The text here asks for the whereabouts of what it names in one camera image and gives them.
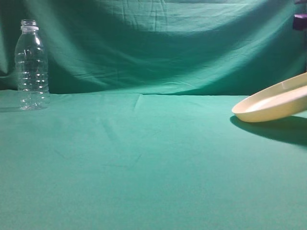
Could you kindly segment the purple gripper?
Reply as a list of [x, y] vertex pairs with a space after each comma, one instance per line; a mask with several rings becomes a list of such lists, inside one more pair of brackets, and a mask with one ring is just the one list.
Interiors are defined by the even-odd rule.
[[[294, 4], [307, 4], [307, 0], [294, 0]], [[299, 13], [293, 17], [293, 29], [303, 31], [307, 29], [307, 14]]]

